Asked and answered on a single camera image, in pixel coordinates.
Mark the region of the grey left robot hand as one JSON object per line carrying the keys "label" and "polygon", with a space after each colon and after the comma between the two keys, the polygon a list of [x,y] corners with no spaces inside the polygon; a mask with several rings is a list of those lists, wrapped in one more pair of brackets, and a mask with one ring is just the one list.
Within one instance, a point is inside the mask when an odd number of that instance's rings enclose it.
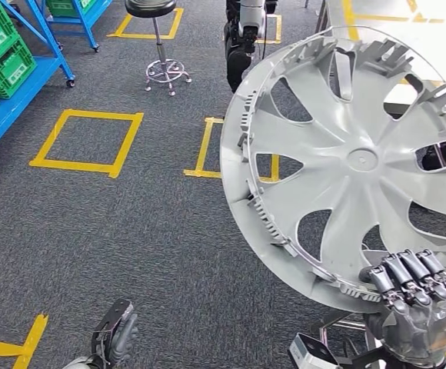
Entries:
{"label": "grey left robot hand", "polygon": [[126,360],[138,334],[138,315],[127,299],[116,300],[93,331],[92,368],[113,368]]}

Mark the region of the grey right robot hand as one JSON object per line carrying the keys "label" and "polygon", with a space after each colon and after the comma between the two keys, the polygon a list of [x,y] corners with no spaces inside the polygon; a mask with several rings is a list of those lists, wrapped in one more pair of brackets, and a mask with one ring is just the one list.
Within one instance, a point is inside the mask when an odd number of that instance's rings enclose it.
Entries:
{"label": "grey right robot hand", "polygon": [[429,249],[386,254],[364,268],[363,282],[373,284],[381,309],[365,314],[368,329],[405,365],[441,367],[446,360],[446,270]]}

